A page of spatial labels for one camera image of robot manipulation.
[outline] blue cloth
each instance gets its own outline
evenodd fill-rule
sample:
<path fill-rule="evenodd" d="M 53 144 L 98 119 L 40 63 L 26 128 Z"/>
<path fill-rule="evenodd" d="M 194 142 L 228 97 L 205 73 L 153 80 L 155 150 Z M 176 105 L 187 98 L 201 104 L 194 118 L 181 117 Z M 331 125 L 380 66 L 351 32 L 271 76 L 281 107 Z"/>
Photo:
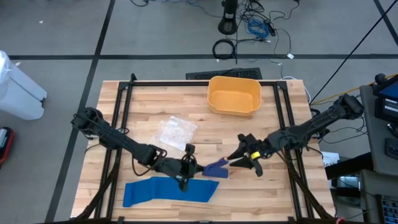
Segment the blue cloth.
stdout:
<path fill-rule="evenodd" d="M 190 179 L 187 192 L 182 192 L 178 182 L 171 177 L 151 177 L 126 184 L 123 207 L 147 202 L 152 199 L 186 200 L 208 202 L 217 189 L 218 182 L 212 180 Z"/>
<path fill-rule="evenodd" d="M 221 168 L 223 165 L 227 164 L 224 158 L 221 158 L 219 161 L 214 162 L 212 164 L 208 164 L 203 168 L 203 175 L 207 177 L 221 177 L 228 178 L 228 169 Z"/>

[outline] yellow part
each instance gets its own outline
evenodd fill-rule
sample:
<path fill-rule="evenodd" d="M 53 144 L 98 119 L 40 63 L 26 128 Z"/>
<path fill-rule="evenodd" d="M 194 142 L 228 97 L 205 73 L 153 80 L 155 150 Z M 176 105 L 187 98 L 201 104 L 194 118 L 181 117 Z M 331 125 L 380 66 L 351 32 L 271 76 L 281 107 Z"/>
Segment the yellow part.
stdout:
<path fill-rule="evenodd" d="M 251 159 L 257 159 L 258 157 L 260 157 L 260 152 L 254 152 L 250 155 Z"/>
<path fill-rule="evenodd" d="M 248 78 L 213 77 L 207 101 L 214 113 L 251 116 L 261 106 L 261 85 Z"/>
<path fill-rule="evenodd" d="M 398 75 L 398 73 L 393 74 L 393 75 L 389 75 L 389 76 L 387 76 L 386 78 L 391 78 L 391 77 L 393 77 L 393 76 L 395 76 L 395 75 Z M 325 98 L 325 99 L 322 99 L 322 100 L 318 100 L 318 101 L 316 101 L 316 102 L 313 102 L 311 105 L 317 105 L 317 104 L 319 104 L 319 103 L 321 103 L 321 102 L 324 102 L 324 101 L 326 101 L 326 100 L 332 99 L 332 98 L 334 98 L 334 97 L 336 97 L 336 96 L 340 96 L 340 95 L 343 95 L 343 94 L 351 93 L 352 91 L 358 90 L 359 88 L 360 88 L 360 86 L 359 86 L 359 87 L 356 87 L 356 88 L 353 88 L 353 89 L 350 89 L 350 90 L 348 90 L 348 91 L 346 91 L 346 92 L 337 93 L 337 94 L 335 94 L 335 95 L 333 95 L 333 96 L 329 96 L 328 98 Z"/>

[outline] wooden tabletop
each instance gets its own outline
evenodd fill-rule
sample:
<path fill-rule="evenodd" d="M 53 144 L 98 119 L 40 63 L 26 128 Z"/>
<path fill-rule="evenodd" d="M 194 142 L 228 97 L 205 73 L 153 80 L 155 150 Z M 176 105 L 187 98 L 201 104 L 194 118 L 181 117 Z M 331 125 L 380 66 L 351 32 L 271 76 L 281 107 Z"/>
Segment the wooden tabletop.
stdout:
<path fill-rule="evenodd" d="M 108 122 L 112 119 L 118 83 L 105 81 L 99 96 L 97 109 L 102 111 Z M 287 84 L 295 123 L 301 124 L 311 118 L 303 82 L 291 80 L 287 81 Z M 122 96 L 118 127 L 123 113 L 125 94 L 126 91 Z M 280 92 L 280 95 L 285 123 L 288 125 L 283 93 Z M 157 144 L 154 139 L 161 121 L 167 121 L 170 116 L 190 121 L 198 126 L 191 142 L 196 145 L 196 159 L 199 164 L 207 165 L 235 151 L 239 142 L 238 134 L 252 133 L 258 139 L 264 139 L 270 132 L 279 129 L 271 86 L 262 87 L 262 106 L 252 118 L 214 114 L 208 108 L 206 96 L 207 86 L 134 86 L 127 119 L 130 133 L 127 135 L 137 142 Z M 98 141 L 90 141 L 88 146 L 97 143 Z M 310 146 L 319 149 L 316 141 L 311 141 Z M 181 157 L 178 151 L 170 148 L 167 150 L 168 156 Z M 71 217 L 81 213 L 97 192 L 104 155 L 105 148 L 102 146 L 96 146 L 86 153 Z M 334 215 L 335 209 L 321 156 L 318 152 L 304 150 L 303 163 L 310 190 L 325 209 Z M 113 220 L 117 220 L 119 216 L 124 216 L 126 220 L 145 221 L 284 221 L 289 216 L 294 217 L 285 164 L 279 157 L 273 156 L 268 160 L 261 160 L 261 165 L 264 172 L 262 177 L 257 177 L 253 170 L 228 166 L 228 179 L 209 178 L 197 174 L 195 176 L 197 179 L 211 179 L 220 183 L 208 203 L 156 199 L 123 208 L 126 183 L 155 175 L 163 176 L 155 172 L 143 177 L 135 176 L 131 169 L 131 154 L 123 150 Z M 136 167 L 138 172 L 144 171 L 139 165 Z M 108 201 L 108 194 L 109 190 L 104 197 L 105 202 Z M 299 195 L 302 213 L 306 217 L 307 211 L 300 190 Z M 103 205 L 103 216 L 106 205 L 107 203 Z"/>

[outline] black keyboard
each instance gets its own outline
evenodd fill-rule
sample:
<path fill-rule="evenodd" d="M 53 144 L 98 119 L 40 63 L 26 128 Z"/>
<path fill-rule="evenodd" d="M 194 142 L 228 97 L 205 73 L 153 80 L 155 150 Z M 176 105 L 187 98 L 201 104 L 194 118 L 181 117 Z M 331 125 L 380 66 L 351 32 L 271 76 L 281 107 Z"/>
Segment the black keyboard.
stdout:
<path fill-rule="evenodd" d="M 398 223 L 398 198 L 377 195 L 380 223 Z"/>
<path fill-rule="evenodd" d="M 260 68 L 232 68 L 230 70 L 220 70 L 211 72 L 192 72 L 186 73 L 187 80 L 209 80 L 215 76 L 228 76 L 237 78 L 251 78 L 262 80 Z"/>

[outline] white trash can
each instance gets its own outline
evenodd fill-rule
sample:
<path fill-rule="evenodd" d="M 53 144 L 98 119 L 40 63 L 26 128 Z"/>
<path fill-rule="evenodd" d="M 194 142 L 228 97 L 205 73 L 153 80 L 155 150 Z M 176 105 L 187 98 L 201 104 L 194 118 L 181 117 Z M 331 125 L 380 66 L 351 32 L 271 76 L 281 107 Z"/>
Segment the white trash can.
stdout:
<path fill-rule="evenodd" d="M 0 110 L 25 120 L 39 119 L 46 97 L 47 92 L 0 51 Z"/>

